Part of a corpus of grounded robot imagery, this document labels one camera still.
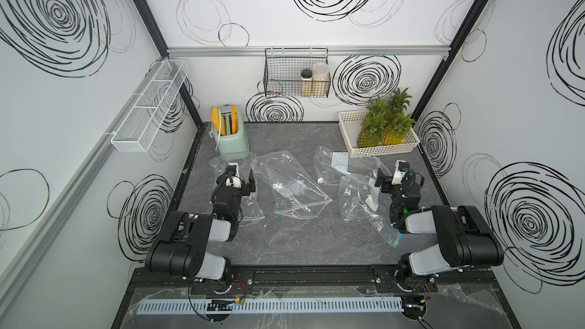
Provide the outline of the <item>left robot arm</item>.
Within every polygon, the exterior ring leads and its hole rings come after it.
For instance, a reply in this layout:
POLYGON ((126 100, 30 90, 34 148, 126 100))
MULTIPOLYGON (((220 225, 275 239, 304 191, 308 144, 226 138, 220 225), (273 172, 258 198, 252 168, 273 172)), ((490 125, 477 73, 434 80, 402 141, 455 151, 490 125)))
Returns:
POLYGON ((254 173, 245 180, 228 164, 216 179, 210 214, 174 211, 168 215, 144 260, 147 271, 172 277, 210 280, 231 286, 232 264, 207 251, 209 242, 231 242, 243 219, 241 203, 256 191, 254 173))

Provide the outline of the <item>zip-top bag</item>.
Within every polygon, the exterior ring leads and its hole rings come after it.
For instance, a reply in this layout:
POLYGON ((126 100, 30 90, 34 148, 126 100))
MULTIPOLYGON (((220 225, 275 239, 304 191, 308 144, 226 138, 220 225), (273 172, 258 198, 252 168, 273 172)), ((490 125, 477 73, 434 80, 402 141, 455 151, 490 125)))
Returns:
POLYGON ((332 152, 325 146, 319 146, 313 158, 317 183, 322 185, 338 185, 343 176, 365 175, 376 179, 382 167, 376 157, 350 157, 348 152, 332 152))
POLYGON ((253 169, 273 191, 278 216, 314 219, 332 202, 288 150, 257 157, 253 169))
MULTIPOLYGON (((248 183, 250 172, 255 166, 256 161, 257 155, 254 152, 249 152, 243 158, 234 161, 228 161, 226 158, 218 156, 213 158, 209 162, 209 165, 214 170, 214 176, 218 178, 223 172, 225 172, 229 164, 237 164, 238 176, 248 183)), ((255 192, 251 193, 250 196, 244 196, 242 198, 241 207, 241 225, 250 226, 265 219, 265 214, 257 201, 257 194, 255 192)))
POLYGON ((367 221, 386 243, 397 248, 402 234, 390 221, 392 201, 389 195, 380 194, 373 178, 358 174, 343 176, 338 186, 338 209, 344 222, 367 221))

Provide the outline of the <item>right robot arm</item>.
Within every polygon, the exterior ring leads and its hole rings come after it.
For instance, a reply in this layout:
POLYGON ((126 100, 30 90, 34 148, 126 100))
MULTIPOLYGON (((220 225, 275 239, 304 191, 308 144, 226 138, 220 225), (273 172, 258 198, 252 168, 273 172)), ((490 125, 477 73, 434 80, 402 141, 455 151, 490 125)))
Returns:
POLYGON ((504 249, 474 206, 420 207, 424 178, 409 164, 399 162, 393 175, 378 170, 374 187, 391 197, 388 217, 391 227, 403 235, 435 235, 437 243, 422 251, 404 254, 395 280, 430 277, 464 268, 497 267, 504 262, 504 249))

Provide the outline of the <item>pineapple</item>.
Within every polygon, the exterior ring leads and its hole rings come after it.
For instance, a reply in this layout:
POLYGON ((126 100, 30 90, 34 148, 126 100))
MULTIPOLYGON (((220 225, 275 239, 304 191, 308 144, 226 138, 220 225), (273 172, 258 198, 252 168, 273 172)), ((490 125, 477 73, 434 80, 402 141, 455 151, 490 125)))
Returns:
POLYGON ((378 146, 385 129, 386 119, 383 113, 370 112, 361 123, 361 131, 356 145, 358 148, 378 146))
POLYGON ((367 119, 373 117, 385 119, 388 111, 388 98, 383 97, 377 97, 376 99, 372 98, 367 107, 367 110, 368 110, 368 114, 366 115, 367 119))
POLYGON ((384 146, 400 144, 410 132, 414 120, 409 114, 396 114, 392 121, 384 129, 381 136, 381 143, 384 146))
POLYGON ((403 114, 411 104, 412 96, 408 93, 408 88, 396 88, 388 103, 388 110, 391 115, 403 114))

